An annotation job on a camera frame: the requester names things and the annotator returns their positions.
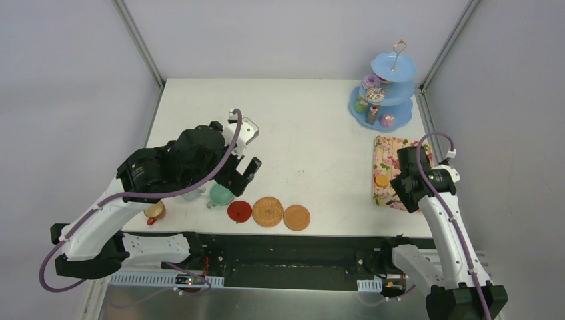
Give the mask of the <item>round orange biscuit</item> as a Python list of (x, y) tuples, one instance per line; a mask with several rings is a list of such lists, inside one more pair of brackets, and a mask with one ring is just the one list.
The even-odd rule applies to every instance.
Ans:
[(378, 188), (386, 188), (390, 184), (390, 179), (386, 175), (376, 175), (374, 177), (374, 183)]

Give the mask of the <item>pink cupcake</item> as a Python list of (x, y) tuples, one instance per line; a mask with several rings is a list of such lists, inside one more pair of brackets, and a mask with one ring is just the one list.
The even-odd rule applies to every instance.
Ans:
[(380, 124), (383, 127), (393, 127), (395, 124), (395, 117), (394, 115), (387, 113), (384, 114), (381, 118), (380, 118)]

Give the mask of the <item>chocolate slice cake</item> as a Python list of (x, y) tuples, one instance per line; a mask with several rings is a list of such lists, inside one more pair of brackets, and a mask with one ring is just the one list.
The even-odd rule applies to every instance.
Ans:
[(368, 108), (366, 114), (366, 122), (370, 125), (374, 125), (376, 120), (378, 119), (378, 112), (380, 109), (380, 105), (372, 105)]

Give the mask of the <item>white chocolate donut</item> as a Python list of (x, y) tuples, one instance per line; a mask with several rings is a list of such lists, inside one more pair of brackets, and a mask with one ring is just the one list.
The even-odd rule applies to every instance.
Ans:
[(386, 95), (386, 89), (382, 87), (375, 87), (366, 90), (365, 98), (371, 103), (379, 103), (384, 100)]

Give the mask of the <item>purple sprinkled donut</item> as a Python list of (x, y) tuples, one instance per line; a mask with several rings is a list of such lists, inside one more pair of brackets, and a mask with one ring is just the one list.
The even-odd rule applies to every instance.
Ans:
[(361, 85), (365, 90), (380, 87), (381, 79), (376, 74), (369, 74), (363, 77)]

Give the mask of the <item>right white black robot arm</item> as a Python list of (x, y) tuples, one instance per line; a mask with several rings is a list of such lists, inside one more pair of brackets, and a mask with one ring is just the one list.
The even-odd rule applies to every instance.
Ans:
[(399, 149), (397, 156), (400, 173), (391, 185), (408, 212), (420, 211), (426, 219), (440, 267), (407, 237), (396, 237), (379, 253), (379, 267), (411, 279), (425, 297), (429, 319), (496, 319), (508, 294), (493, 284), (471, 244), (456, 194), (458, 172), (433, 167), (421, 146)]

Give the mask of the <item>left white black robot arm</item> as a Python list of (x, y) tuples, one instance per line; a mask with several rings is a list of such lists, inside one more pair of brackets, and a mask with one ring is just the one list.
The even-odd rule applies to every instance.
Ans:
[(258, 134), (258, 127), (248, 119), (227, 126), (213, 121), (184, 130), (166, 145), (136, 150), (118, 167), (92, 209), (73, 223), (51, 227), (58, 254), (56, 273), (100, 279), (124, 266), (144, 263), (198, 268), (203, 248), (196, 233), (142, 236), (124, 232), (123, 226), (161, 199), (194, 191), (208, 181), (242, 195), (261, 161), (252, 158), (244, 173), (237, 166)]

